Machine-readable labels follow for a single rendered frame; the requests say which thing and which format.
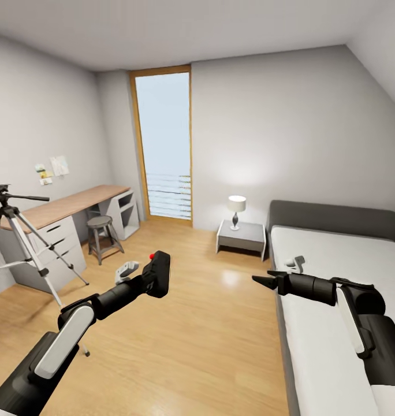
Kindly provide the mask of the camera tripod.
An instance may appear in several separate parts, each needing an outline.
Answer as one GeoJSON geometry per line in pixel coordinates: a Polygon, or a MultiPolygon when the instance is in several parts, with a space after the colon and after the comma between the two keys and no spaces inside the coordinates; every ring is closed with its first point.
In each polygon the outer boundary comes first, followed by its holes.
{"type": "MultiPolygon", "coordinates": [[[[64,308],[59,296],[57,295],[56,291],[54,290],[54,287],[49,279],[49,270],[47,268],[44,268],[42,264],[40,263],[38,256],[42,255],[46,250],[50,249],[53,250],[67,265],[68,267],[76,273],[81,280],[83,280],[87,285],[89,285],[88,282],[86,282],[81,275],[79,275],[73,268],[73,264],[70,264],[56,249],[53,244],[50,244],[43,235],[27,220],[27,218],[21,214],[21,212],[18,210],[18,207],[9,206],[8,205],[8,199],[9,198],[24,198],[24,199],[30,199],[30,200],[41,200],[41,201],[50,201],[50,198],[44,198],[41,196],[19,196],[19,195],[12,195],[3,192],[9,192],[8,191],[8,185],[0,185],[0,202],[2,204],[2,207],[0,208],[0,226],[1,226],[1,218],[4,216],[8,219],[10,226],[12,227],[13,233],[15,234],[17,241],[19,243],[19,246],[22,250],[22,252],[25,255],[25,258],[23,261],[17,261],[10,264],[5,264],[0,266],[1,269],[5,268],[11,268],[12,266],[22,265],[22,264],[29,264],[33,268],[35,268],[39,273],[40,276],[43,277],[50,288],[50,291],[52,292],[54,298],[59,304],[59,307],[61,309],[64,308]],[[31,244],[29,243],[26,234],[24,233],[23,229],[21,228],[20,224],[17,221],[17,217],[19,217],[37,236],[39,239],[42,240],[46,246],[41,249],[39,252],[34,252],[34,249],[32,248],[31,244]]],[[[90,352],[86,349],[85,344],[82,340],[80,340],[80,344],[83,347],[86,356],[90,355],[90,352]]]]}

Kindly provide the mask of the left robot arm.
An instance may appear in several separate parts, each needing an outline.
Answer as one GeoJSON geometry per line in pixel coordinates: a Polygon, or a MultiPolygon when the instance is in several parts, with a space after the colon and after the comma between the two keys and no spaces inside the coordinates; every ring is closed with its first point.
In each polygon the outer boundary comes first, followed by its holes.
{"type": "Polygon", "coordinates": [[[116,287],[61,309],[59,332],[47,332],[0,387],[0,416],[40,415],[88,328],[96,319],[105,319],[148,291],[147,285],[156,279],[156,274],[128,277],[137,268],[137,261],[127,261],[115,272],[116,287]]]}

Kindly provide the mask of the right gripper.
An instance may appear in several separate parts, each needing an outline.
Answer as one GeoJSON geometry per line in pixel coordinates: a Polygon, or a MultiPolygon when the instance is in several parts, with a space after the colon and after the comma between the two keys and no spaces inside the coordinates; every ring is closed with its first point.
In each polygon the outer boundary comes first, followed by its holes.
{"type": "Polygon", "coordinates": [[[270,289],[276,289],[278,286],[278,294],[282,296],[290,293],[315,301],[315,276],[297,273],[287,274],[287,272],[276,272],[274,270],[268,270],[267,273],[272,277],[252,276],[252,280],[270,289]]]}

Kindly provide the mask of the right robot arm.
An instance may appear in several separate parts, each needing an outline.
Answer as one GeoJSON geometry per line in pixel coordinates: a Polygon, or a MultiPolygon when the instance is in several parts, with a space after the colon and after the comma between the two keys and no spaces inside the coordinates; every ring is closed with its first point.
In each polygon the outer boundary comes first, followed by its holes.
{"type": "Polygon", "coordinates": [[[318,278],[302,274],[302,255],[285,260],[287,272],[268,270],[272,277],[252,276],[252,280],[278,294],[288,293],[329,304],[336,303],[353,349],[365,364],[367,379],[379,416],[395,416],[395,324],[385,314],[386,303],[374,284],[356,279],[318,278]]]}

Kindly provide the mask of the digital camera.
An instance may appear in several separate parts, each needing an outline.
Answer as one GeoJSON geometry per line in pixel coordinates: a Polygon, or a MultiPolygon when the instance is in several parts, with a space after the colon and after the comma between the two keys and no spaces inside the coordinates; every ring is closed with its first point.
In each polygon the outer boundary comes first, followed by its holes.
{"type": "Polygon", "coordinates": [[[150,259],[151,262],[143,268],[142,277],[156,274],[156,279],[147,285],[148,291],[145,294],[161,299],[169,290],[170,254],[158,250],[150,255],[150,259]]]}

